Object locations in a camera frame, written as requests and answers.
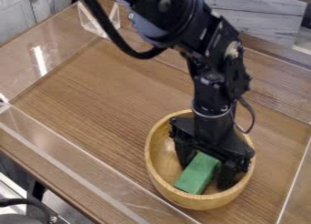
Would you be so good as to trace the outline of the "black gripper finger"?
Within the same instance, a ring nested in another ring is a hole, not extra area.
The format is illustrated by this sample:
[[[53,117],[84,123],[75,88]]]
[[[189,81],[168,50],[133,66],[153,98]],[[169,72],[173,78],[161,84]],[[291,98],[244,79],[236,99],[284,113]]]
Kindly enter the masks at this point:
[[[227,160],[221,164],[219,177],[217,177],[217,189],[227,190],[235,184],[235,177],[239,173],[247,173],[248,169],[233,160]]]
[[[175,138],[173,143],[180,165],[185,168],[196,155],[196,142]]]

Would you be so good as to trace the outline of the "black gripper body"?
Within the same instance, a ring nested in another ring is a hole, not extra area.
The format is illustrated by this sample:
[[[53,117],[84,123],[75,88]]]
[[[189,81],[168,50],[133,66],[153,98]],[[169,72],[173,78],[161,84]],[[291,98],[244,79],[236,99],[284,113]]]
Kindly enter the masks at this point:
[[[233,107],[217,116],[204,116],[192,110],[192,116],[169,119],[169,137],[193,140],[196,151],[217,158],[221,163],[233,160],[249,170],[255,151],[236,132],[235,116]]]

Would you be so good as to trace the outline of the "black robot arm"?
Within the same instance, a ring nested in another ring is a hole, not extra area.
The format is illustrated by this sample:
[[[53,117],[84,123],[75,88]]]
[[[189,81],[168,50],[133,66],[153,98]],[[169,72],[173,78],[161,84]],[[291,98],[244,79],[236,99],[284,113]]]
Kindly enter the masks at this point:
[[[169,137],[183,168],[200,153],[220,161],[217,188],[249,169],[253,149],[237,135],[236,104],[249,91],[239,32],[204,0],[116,0],[133,13],[132,24],[155,47],[180,52],[193,81],[192,115],[169,119]]]

